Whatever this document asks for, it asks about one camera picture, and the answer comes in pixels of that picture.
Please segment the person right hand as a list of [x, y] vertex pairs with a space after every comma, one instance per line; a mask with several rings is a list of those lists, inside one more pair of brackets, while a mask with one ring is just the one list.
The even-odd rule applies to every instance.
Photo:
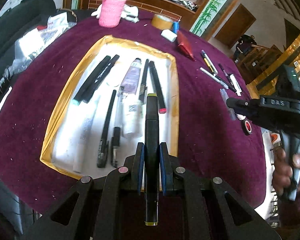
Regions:
[[[300, 154], [293, 156], [293, 166], [286, 163], [286, 153], [284, 149], [274, 148], [274, 166], [272, 186], [278, 196], [283, 195], [284, 189], [290, 186], [290, 179], [293, 175], [293, 168], [300, 169]], [[298, 192], [300, 192], [300, 181], [298, 185]]]

